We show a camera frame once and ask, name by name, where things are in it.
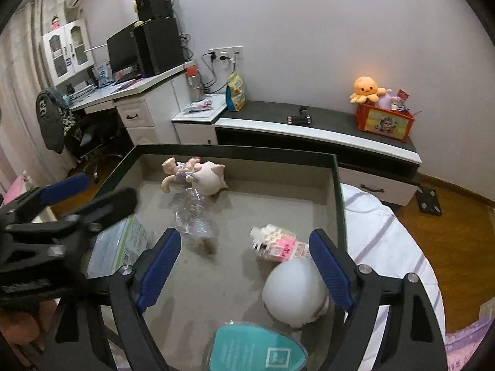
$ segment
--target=red box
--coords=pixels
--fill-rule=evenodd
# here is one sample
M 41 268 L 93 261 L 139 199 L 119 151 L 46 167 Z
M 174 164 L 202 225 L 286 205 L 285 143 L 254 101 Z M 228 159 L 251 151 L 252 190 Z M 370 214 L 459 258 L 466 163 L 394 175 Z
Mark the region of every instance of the red box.
M 356 120 L 357 128 L 361 131 L 373 132 L 405 142 L 414 117 L 409 111 L 385 110 L 362 103 L 357 105 Z

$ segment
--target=cabinet handle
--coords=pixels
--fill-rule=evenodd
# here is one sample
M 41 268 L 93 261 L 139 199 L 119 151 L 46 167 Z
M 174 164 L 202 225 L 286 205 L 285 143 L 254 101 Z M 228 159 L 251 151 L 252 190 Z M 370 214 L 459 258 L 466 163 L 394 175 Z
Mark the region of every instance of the cabinet handle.
M 383 188 L 373 189 L 373 188 L 367 187 L 365 184 L 361 184 L 360 187 L 367 189 L 369 192 L 385 192 L 385 190 Z

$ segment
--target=beige curtain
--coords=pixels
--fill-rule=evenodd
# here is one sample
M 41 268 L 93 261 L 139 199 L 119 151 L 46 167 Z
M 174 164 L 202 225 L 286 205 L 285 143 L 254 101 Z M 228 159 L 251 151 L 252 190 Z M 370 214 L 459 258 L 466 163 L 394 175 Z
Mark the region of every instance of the beige curtain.
M 24 170 L 39 186 L 65 178 L 74 167 L 72 156 L 46 149 L 36 117 L 38 93 L 51 84 L 43 59 L 42 36 L 51 18 L 65 22 L 64 0 L 35 0 L 18 10 L 0 35 L 0 183 L 8 188 L 12 170 Z

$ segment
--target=dark countertop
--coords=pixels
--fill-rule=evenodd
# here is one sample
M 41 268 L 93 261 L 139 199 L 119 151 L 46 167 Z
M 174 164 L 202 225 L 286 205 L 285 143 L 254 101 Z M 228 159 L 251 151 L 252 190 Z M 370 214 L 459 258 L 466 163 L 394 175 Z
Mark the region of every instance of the dark countertop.
M 255 120 L 287 124 L 287 117 L 299 115 L 299 106 L 300 105 L 288 103 L 248 101 L 240 111 L 230 112 L 227 110 L 222 113 L 220 118 L 237 118 L 238 120 Z M 402 142 L 396 139 L 387 138 L 386 136 L 358 130 L 356 118 L 353 114 L 309 106 L 308 114 L 311 116 L 311 125 L 306 127 L 357 136 L 359 138 L 382 142 L 387 145 L 397 146 L 398 148 L 416 152 L 416 148 L 410 139 L 407 139 L 407 142 Z

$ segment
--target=orange octopus plush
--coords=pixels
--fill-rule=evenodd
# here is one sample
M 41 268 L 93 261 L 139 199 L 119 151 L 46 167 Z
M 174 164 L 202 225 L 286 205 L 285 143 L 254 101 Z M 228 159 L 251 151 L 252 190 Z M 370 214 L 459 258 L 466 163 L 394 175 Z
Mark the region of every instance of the orange octopus plush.
M 379 96 L 385 95 L 387 89 L 378 88 L 378 85 L 369 76 L 362 76 L 354 82 L 354 93 L 350 96 L 351 103 L 364 103 L 367 99 L 378 102 Z

